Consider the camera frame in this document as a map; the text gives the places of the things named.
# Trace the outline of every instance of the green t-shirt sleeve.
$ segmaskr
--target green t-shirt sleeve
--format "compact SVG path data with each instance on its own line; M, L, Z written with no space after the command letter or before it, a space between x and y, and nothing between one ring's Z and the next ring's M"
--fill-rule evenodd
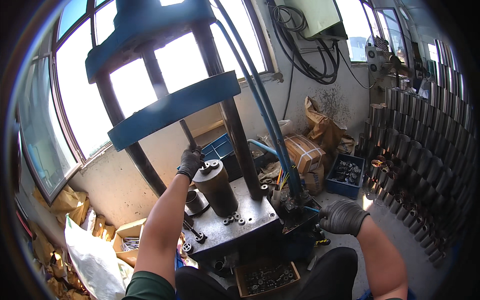
M122 300L175 300L175 290L162 276L138 271L132 275Z

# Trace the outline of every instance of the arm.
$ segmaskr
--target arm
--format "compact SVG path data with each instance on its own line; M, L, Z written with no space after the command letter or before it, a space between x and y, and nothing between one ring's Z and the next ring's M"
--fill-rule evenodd
M407 269L387 236L367 216L357 235L365 260L368 284L375 300L407 299Z
M407 270L402 257L368 212L355 201L343 199L322 208L319 217L326 231L351 234L358 239L375 300L407 300Z
M162 276L175 288L175 253L183 224L188 187L200 167L200 149L182 154L180 169L148 215L138 248L135 272Z

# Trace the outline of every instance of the black pants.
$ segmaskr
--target black pants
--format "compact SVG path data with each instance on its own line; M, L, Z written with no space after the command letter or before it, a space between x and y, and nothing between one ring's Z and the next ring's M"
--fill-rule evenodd
M355 250L346 247L332 249L317 260L295 300L351 300L356 274ZM226 290L215 279L192 267L176 271L175 285L181 300L240 299L237 287Z

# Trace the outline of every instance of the electrical cable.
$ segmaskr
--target electrical cable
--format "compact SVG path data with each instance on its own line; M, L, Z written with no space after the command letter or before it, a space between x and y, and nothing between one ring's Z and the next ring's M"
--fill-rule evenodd
M333 84L336 81L338 67L340 65L338 41L332 40L333 42L332 49L335 49L336 51L336 60L335 60L332 53L330 53L330 48L326 45L326 43L322 39L306 38L303 36L301 31L305 30L305 28L307 27L307 21L302 11L286 5L277 6L273 2L273 0L268 0L267 6L269 8L270 19L272 21L275 36L280 44L282 51L284 52L288 60L292 63L292 65L295 68L297 68L297 70L299 70L302 74L315 80L320 84ZM287 15L286 20L284 20L284 18L282 17L281 12ZM297 23L293 19L293 13L296 13L300 17L300 24L297 25ZM307 41L317 41L320 44L320 46L323 49L321 49L320 46L318 46L317 49L324 63L324 70L322 72L317 71L306 60L303 59L302 54L300 53L300 50L298 49L291 32L299 34L303 39ZM286 47L291 51L292 57L290 57L290 55L288 54ZM331 74L327 74L326 59L324 57L323 51L327 53L333 65L333 72Z
M288 103L290 102L290 93L292 91L292 81L293 81L293 69L294 66L292 64L292 71L290 72L290 83L288 84L288 96L287 96L287 103L285 104L285 110L283 111L283 118L285 120L285 116L287 115Z
M344 61L345 64L347 65L347 69L350 71L350 73L352 74L353 78L355 78L355 80L361 85L361 87L363 87L364 89L369 90L369 89L371 89L371 88L375 85L375 83L377 83L377 81L375 81L372 85L370 85L370 87L366 87L366 86L364 86L363 84L361 84L361 82L360 82L360 81L355 77L355 75L353 74L352 69L350 69L350 67L348 66L348 63L347 63L347 61L345 60L345 58L343 57L342 52L340 52L340 55L342 56L343 61Z

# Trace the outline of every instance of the wall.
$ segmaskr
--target wall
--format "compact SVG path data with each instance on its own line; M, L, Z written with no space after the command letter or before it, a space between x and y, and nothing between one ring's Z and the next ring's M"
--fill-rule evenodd
M256 9L261 16L266 16L266 21L261 20L261 23L265 26L265 36L271 37L267 42L271 43L277 68L275 74L263 75L262 79L277 118L280 119L287 100L291 64L275 36L270 36L273 29L264 2L259 0ZM349 62L346 42L341 41L339 44ZM309 61L320 62L320 70L323 69L318 53L307 54L306 57ZM352 71L363 85L368 84L366 65L352 66ZM245 83L240 85L242 93L235 97L235 103L247 138L255 139L257 133L265 131L265 125L249 87ZM368 117L368 90L355 81L343 61L340 63L337 81L332 85L320 85L295 70L286 119L293 120L300 131L307 127L304 112L306 96L317 100L330 117L346 124L347 132L352 136L357 137L362 131L363 120ZM162 180L168 184L175 176L180 154L188 144L179 123L149 135L140 144ZM91 205L97 213L104 214L107 223L115 227L148 216L156 202L156 197L125 151L117 153L113 147L79 171L69 184L74 190L88 192Z

